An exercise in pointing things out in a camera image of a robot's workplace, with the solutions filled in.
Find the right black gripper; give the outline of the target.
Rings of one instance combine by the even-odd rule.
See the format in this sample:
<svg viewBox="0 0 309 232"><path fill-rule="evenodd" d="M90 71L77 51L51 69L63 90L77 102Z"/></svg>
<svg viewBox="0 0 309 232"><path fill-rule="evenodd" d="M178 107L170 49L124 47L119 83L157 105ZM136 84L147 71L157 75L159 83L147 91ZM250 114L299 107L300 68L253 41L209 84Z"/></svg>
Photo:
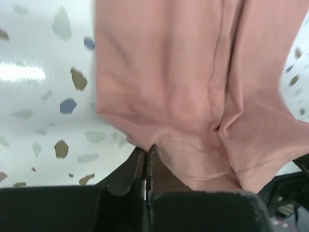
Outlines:
<svg viewBox="0 0 309 232"><path fill-rule="evenodd" d="M309 210L309 156L293 161L299 172L274 177L258 196L267 206L271 217L288 218L299 208Z"/></svg>

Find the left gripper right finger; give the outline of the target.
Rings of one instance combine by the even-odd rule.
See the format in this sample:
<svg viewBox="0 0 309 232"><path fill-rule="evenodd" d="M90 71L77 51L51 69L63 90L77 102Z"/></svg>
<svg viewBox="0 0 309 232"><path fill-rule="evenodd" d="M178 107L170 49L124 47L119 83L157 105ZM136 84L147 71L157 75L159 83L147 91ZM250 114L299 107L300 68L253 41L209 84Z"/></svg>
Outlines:
<svg viewBox="0 0 309 232"><path fill-rule="evenodd" d="M246 191L193 191L147 153L146 203L151 232L270 232L260 198Z"/></svg>

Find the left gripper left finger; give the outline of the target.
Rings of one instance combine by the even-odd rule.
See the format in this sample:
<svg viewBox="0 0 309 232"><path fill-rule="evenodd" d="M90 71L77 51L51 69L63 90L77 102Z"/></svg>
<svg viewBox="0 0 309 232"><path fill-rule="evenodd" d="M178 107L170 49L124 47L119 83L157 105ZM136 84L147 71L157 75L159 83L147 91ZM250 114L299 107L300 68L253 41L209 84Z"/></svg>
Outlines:
<svg viewBox="0 0 309 232"><path fill-rule="evenodd" d="M141 232L145 152L129 158L94 185L4 188L3 232Z"/></svg>

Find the dusty pink printed t-shirt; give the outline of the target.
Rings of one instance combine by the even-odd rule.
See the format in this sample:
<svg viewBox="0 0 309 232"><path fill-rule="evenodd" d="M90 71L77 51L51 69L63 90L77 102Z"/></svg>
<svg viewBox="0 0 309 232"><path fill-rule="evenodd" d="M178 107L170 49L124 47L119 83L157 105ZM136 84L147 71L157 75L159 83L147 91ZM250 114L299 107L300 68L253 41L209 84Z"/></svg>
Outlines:
<svg viewBox="0 0 309 232"><path fill-rule="evenodd" d="M96 1L97 114L194 190L260 191L309 151L279 92L306 0Z"/></svg>

